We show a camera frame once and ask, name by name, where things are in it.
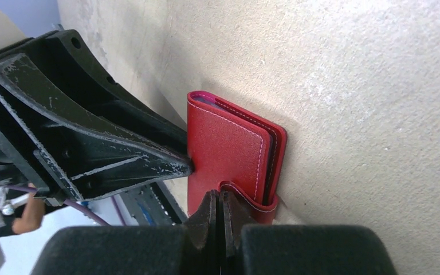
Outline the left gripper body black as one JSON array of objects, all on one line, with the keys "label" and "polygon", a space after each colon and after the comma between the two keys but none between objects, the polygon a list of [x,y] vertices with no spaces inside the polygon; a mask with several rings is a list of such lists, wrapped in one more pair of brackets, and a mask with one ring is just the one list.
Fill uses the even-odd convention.
[{"label": "left gripper body black", "polygon": [[65,194],[38,158],[38,148],[12,116],[10,103],[0,100],[0,187],[25,187],[31,182],[49,206],[61,206]]}]

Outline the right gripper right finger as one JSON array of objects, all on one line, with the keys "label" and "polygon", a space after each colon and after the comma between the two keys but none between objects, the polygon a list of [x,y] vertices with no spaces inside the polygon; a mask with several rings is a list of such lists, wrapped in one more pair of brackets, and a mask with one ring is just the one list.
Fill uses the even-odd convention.
[{"label": "right gripper right finger", "polygon": [[381,239],[355,225],[261,225],[232,192],[219,196],[222,274],[396,274]]}]

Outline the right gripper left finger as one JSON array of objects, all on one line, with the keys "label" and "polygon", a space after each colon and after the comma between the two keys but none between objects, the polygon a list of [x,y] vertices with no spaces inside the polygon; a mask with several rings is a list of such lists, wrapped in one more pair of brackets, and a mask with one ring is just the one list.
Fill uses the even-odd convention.
[{"label": "right gripper left finger", "polygon": [[217,191],[180,225],[67,227],[42,250],[32,274],[216,274]]}]

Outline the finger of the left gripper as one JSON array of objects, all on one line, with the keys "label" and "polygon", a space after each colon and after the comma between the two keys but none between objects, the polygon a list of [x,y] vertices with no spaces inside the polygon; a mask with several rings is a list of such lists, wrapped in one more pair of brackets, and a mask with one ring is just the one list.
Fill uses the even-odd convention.
[{"label": "finger of the left gripper", "polygon": [[36,122],[44,141],[61,142],[73,154],[186,153],[185,130],[117,83],[77,31],[49,32],[34,44],[34,64],[60,92],[40,85],[52,113]]},{"label": "finger of the left gripper", "polygon": [[188,176],[186,133],[107,81],[25,53],[0,60],[0,185],[97,200]]}]

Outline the red card holder wallet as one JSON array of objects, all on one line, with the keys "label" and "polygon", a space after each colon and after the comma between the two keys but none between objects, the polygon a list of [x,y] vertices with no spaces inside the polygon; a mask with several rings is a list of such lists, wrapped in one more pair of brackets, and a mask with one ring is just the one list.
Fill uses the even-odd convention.
[{"label": "red card holder wallet", "polygon": [[261,224],[276,216],[287,142],[281,126],[206,91],[187,94],[187,212],[210,190],[233,192]]}]

